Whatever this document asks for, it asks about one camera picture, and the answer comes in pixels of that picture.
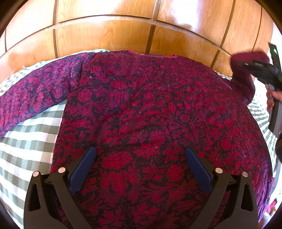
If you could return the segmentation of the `person's right hand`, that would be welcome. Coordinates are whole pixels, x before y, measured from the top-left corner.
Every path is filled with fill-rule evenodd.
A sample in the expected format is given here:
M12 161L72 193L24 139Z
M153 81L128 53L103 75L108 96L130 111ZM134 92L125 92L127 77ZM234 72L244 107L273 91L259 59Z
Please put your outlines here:
M270 112L274 107L274 99L282 102L282 92L271 90L268 84L265 84L265 87L267 89L267 111Z

